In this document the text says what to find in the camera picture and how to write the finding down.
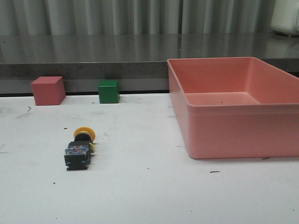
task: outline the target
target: red cube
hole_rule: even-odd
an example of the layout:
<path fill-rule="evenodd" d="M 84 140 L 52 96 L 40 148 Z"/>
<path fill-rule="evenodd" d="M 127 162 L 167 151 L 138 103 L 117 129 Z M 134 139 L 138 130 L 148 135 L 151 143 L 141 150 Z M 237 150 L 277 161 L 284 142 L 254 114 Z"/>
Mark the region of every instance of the red cube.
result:
<path fill-rule="evenodd" d="M 62 76 L 39 77 L 31 83 L 36 106 L 60 105 L 65 98 Z"/>

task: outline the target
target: plastic tray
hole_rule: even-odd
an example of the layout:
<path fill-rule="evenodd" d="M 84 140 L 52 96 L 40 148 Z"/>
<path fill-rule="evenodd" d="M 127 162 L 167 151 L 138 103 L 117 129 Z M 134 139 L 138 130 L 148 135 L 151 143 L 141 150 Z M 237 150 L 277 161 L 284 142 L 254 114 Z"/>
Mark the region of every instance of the plastic tray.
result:
<path fill-rule="evenodd" d="M 299 156 L 299 79 L 257 58 L 170 59 L 170 95 L 194 159 Z"/>

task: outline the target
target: granite countertop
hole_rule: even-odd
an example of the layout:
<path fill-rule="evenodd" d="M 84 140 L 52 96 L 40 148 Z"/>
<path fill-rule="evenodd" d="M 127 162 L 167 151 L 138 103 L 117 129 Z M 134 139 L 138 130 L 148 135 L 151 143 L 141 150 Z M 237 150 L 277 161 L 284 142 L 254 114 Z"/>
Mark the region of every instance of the granite countertop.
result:
<path fill-rule="evenodd" d="M 63 76 L 67 92 L 96 91 L 92 83 L 109 78 L 121 80 L 122 91 L 167 90 L 167 59 L 237 56 L 257 57 L 299 72 L 299 37 L 275 33 L 0 36 L 0 94 L 31 92 L 28 82 L 47 75 Z"/>

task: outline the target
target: white appliance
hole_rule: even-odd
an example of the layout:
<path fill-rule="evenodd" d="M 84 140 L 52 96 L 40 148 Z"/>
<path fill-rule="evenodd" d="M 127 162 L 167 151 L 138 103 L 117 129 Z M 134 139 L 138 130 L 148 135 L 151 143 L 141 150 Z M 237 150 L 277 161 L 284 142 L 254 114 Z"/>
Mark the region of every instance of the white appliance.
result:
<path fill-rule="evenodd" d="M 282 34 L 299 35 L 299 0 L 276 0 L 271 28 Z"/>

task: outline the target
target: white table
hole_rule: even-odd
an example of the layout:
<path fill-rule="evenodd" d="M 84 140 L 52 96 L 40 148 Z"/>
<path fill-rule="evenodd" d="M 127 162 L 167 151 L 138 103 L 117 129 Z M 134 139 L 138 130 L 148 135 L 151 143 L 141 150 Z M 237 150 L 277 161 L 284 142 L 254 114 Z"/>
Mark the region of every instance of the white table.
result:
<path fill-rule="evenodd" d="M 0 224 L 299 223 L 298 157 L 191 159 L 168 94 L 34 105 L 0 98 Z M 88 170 L 66 171 L 80 126 L 96 152 Z"/>

